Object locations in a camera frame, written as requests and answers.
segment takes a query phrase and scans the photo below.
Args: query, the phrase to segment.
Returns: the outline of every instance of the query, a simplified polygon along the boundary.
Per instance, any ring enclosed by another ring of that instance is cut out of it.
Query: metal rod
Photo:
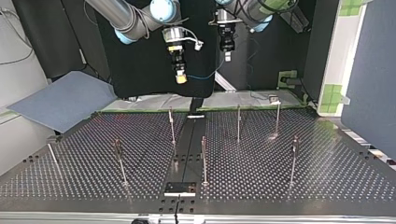
[[[300,151],[300,140],[297,135],[295,135],[293,138],[291,149],[293,153],[293,165],[291,166],[290,186],[293,186],[294,170],[295,170],[296,160]]]
[[[172,144],[175,145],[176,139],[175,139],[175,128],[174,128],[172,107],[169,109],[169,122],[171,123],[171,129],[172,129]]]
[[[122,176],[123,176],[123,179],[124,179],[124,184],[128,185],[128,180],[126,179],[126,174],[125,174],[125,170],[124,170],[124,167],[123,167],[123,164],[122,164],[122,159],[120,160],[120,167],[121,167],[121,170],[122,170]]]
[[[241,140],[240,134],[241,134],[241,106],[239,105],[238,106],[238,140],[237,140],[238,143]]]
[[[275,127],[275,134],[277,135],[277,131],[279,129],[279,116],[280,116],[280,101],[277,104],[277,111],[276,111],[276,127]]]
[[[204,186],[208,185],[209,183],[207,182],[207,175],[206,175],[206,138],[203,136],[202,137],[202,157],[204,161]]]
[[[294,182],[293,182],[293,178],[294,178],[294,169],[295,169],[295,165],[296,165],[296,157],[293,157],[293,165],[291,166],[291,176],[290,176],[290,185],[293,186]]]
[[[122,163],[122,148],[121,148],[121,140],[119,138],[116,138],[116,140],[115,140],[114,151],[116,154],[116,159],[120,163],[120,168],[121,168],[121,172],[122,172],[122,178],[124,181],[124,185],[128,185],[128,180],[126,179],[126,174],[125,174],[125,168]]]
[[[53,160],[55,161],[56,164],[58,164],[58,160],[56,160],[55,153],[53,153],[52,145],[48,143],[47,146],[49,147],[50,155],[52,156]]]

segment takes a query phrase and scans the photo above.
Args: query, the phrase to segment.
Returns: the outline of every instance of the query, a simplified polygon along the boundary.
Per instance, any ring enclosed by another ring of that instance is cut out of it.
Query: white cable
[[[18,21],[20,20],[20,17],[17,15],[16,12],[5,8],[5,7],[0,7],[0,11],[3,13],[3,18],[6,20],[7,25],[9,26],[9,28],[11,28],[15,34],[18,36],[18,38],[29,48],[32,48],[32,45],[29,43],[29,39],[26,36],[26,39],[23,39],[23,37],[20,35],[20,33],[17,31],[17,29],[15,28],[15,26],[12,24],[12,22],[7,18],[7,13],[11,14],[12,16],[14,16]]]
[[[190,34],[194,37],[194,39],[197,41],[197,43],[200,42],[199,39],[198,39],[198,37],[195,35],[195,33],[194,33],[193,31],[191,31],[191,30],[189,30],[189,29],[187,29],[187,28],[184,28],[184,27],[182,27],[182,26],[180,26],[180,29],[186,31],[187,33],[190,33]]]

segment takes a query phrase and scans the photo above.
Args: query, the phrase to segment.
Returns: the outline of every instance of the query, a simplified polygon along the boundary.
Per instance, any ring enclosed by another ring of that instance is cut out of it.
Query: green tape
[[[4,112],[3,114],[0,114],[0,117],[4,117],[4,116],[8,116],[8,115],[18,115],[18,114],[15,113],[14,111],[7,111],[7,112]]]
[[[342,0],[340,17],[358,16],[361,11],[362,0]]]
[[[336,113],[337,107],[341,103],[342,85],[327,84],[324,86],[320,104],[320,113]]]

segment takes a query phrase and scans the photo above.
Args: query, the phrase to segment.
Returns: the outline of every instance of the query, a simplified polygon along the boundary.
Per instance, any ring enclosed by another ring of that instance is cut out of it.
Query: cable
[[[24,60],[30,58],[30,56],[31,56],[32,54],[33,54],[33,49],[30,49],[29,54],[26,55],[26,56],[24,56],[23,58],[18,59],[18,60],[15,60],[15,61],[7,62],[7,63],[0,63],[0,65],[6,65],[6,64],[12,64],[12,63],[19,63],[19,62],[22,62],[22,61],[24,61]]]
[[[316,108],[318,108],[318,105],[317,105],[317,103],[315,103],[315,101],[314,101],[314,98],[312,98],[312,96],[309,94],[309,92],[308,92],[308,90],[306,89],[306,87],[305,87],[305,85],[304,85],[304,83],[303,83],[303,80],[299,77],[299,79],[300,79],[300,81],[301,81],[301,85],[303,86],[303,89],[304,89],[304,91],[305,91],[305,93],[308,95],[308,97],[311,99],[310,101],[312,102],[312,104],[314,104],[314,106],[316,107]]]
[[[191,31],[191,30],[189,30],[189,29],[187,29],[187,28],[184,28],[184,27],[182,27],[182,26],[180,26],[179,28],[182,29],[182,30],[184,30],[184,31],[187,32],[187,33],[190,33],[190,34],[194,37],[194,39],[196,40],[196,43],[199,43],[199,39],[198,39],[198,37],[195,35],[195,33],[194,33],[193,31]]]
[[[213,71],[213,73],[211,73],[211,74],[210,74],[209,76],[207,76],[207,77],[196,77],[196,76],[190,76],[190,75],[188,75],[187,77],[195,78],[195,79],[198,79],[198,80],[208,80],[208,79],[210,79],[211,77],[213,77],[213,75],[216,74],[216,72],[223,66],[224,62],[225,62],[225,58],[223,58],[223,60],[221,61],[219,67],[216,68],[216,70]]]
[[[7,13],[11,14],[13,17],[15,17],[15,19],[17,19],[18,21],[20,21],[20,17],[17,15],[17,13],[15,13],[14,11],[5,8],[5,7],[0,7],[0,11],[3,12],[3,18],[6,20],[7,25],[15,32],[15,34],[18,36],[18,38],[29,48],[32,48],[32,45],[29,43],[29,40],[27,39],[23,39],[23,37],[20,35],[20,33],[17,31],[17,29],[15,28],[15,26],[11,23],[11,21],[7,18]]]
[[[251,65],[251,64],[249,63],[249,61],[250,61],[254,56],[256,56],[257,53],[259,53],[260,48],[262,47],[262,46],[259,44],[259,42],[257,42],[257,40],[255,40],[255,39],[253,39],[253,38],[250,38],[250,40],[254,41],[254,43],[257,45],[257,48],[256,48],[256,50],[247,58],[247,66],[250,68],[249,77],[254,73],[253,65]],[[261,97],[258,97],[258,96],[254,96],[251,86],[250,86],[248,83],[247,83],[247,86],[248,86],[248,88],[249,88],[249,95],[250,95],[251,98],[254,98],[254,99],[257,99],[257,100],[264,100],[264,101],[269,99],[268,97],[266,97],[266,98],[261,98]]]
[[[85,13],[85,17],[87,17],[87,19],[93,24],[93,25],[98,25],[98,23],[97,22],[94,22],[92,19],[91,19],[91,17],[88,15],[88,12],[87,12],[87,0],[84,0],[84,13]]]
[[[8,8],[4,8],[4,7],[0,7],[0,11],[2,12],[3,18],[6,20],[7,25],[15,32],[15,34],[18,36],[18,38],[30,49],[30,52],[24,56],[23,58],[20,58],[18,60],[15,61],[11,61],[11,62],[6,62],[6,63],[0,63],[0,65],[7,65],[7,64],[12,64],[12,63],[19,63],[22,62],[28,58],[30,58],[30,56],[32,56],[32,54],[34,53],[32,45],[29,43],[29,39],[23,39],[23,37],[20,35],[20,33],[18,33],[17,29],[15,28],[15,26],[12,24],[12,22],[7,18],[7,13],[11,14],[13,17],[15,17],[17,20],[20,20],[20,17],[17,15],[16,12],[8,9]]]

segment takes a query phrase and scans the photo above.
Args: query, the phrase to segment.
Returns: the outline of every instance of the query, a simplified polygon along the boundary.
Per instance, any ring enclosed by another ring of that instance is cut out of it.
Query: metal frame
[[[237,111],[228,112],[237,115]],[[248,111],[241,113],[242,120],[246,118]],[[322,121],[323,119],[317,118],[313,110],[307,110],[307,115],[312,115],[316,120]],[[201,189],[201,183],[203,181],[203,161],[201,159],[201,146],[202,137],[206,135],[207,129],[206,124],[210,116],[206,116],[206,119],[185,119],[178,138],[177,145],[175,147],[175,155],[168,168],[167,177],[164,183],[167,182],[195,182],[197,188]],[[83,121],[78,125],[80,127],[84,123],[89,122],[88,120]],[[392,185],[396,186],[396,173],[392,171],[386,164],[381,160],[376,160],[375,156],[369,154],[368,151],[356,143],[353,139],[343,133],[341,130],[335,130],[334,133],[338,138],[342,138],[344,143],[347,144],[354,153],[361,155],[362,160],[367,160],[369,164],[380,171],[382,175],[386,176]],[[246,137],[241,138],[241,142],[247,141]],[[38,151],[35,155],[41,157],[43,154],[48,154],[48,149],[43,148]],[[30,164],[22,163],[9,171],[6,175],[0,178],[0,185],[4,184],[4,181],[8,178],[18,174],[21,170],[26,169]],[[324,202],[321,200],[314,201],[285,201],[285,202],[268,202],[264,200],[250,201],[250,200],[213,200],[204,199],[202,194],[199,192],[195,197],[164,197],[159,198],[132,198],[128,200],[117,200],[108,199],[103,200],[58,200],[58,202],[52,200],[25,200],[18,199],[16,201],[3,201],[0,198],[1,209],[12,212],[0,212],[0,220],[53,220],[53,219],[64,219],[65,221],[70,220],[81,220],[81,221],[99,221],[99,220],[115,220],[115,221],[131,221],[135,218],[143,218],[152,221],[153,223],[174,223],[175,215],[180,223],[183,222],[194,222],[204,223],[229,223],[230,221],[237,221],[238,223],[266,223],[266,222],[315,222],[315,221],[333,221],[333,222],[391,222],[395,221],[396,217],[386,217],[390,214],[396,214],[394,204],[395,203],[383,203],[387,206],[380,205],[380,203],[359,203],[357,206],[355,203],[349,202]],[[373,206],[377,206],[381,211],[373,209]],[[13,211],[32,211],[32,213],[24,212],[13,212]],[[334,215],[348,214],[354,215],[354,217],[340,217]]]

